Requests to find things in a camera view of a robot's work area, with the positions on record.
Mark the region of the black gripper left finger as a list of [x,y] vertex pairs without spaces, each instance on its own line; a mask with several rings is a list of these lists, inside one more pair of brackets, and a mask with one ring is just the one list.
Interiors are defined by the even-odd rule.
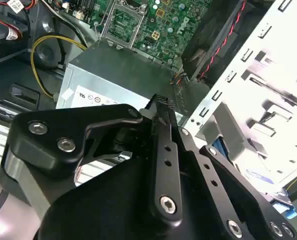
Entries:
[[12,121],[2,168],[43,220],[64,194],[140,156],[163,125],[159,103],[168,105],[154,95],[139,111],[114,104],[21,113]]

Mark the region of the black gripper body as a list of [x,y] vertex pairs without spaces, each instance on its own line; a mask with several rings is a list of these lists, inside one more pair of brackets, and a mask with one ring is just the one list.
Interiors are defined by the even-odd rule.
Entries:
[[167,128],[158,124],[140,150],[127,160],[61,196],[47,211],[40,240],[169,240],[180,222],[176,213],[176,158],[165,145]]

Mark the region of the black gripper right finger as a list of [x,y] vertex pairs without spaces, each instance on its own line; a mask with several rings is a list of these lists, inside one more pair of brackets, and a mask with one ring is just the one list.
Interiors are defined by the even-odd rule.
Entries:
[[166,127],[164,146],[175,159],[175,211],[179,224],[170,240],[297,240],[297,231],[212,146],[197,148],[192,136],[176,121],[175,111],[158,103],[158,119]]

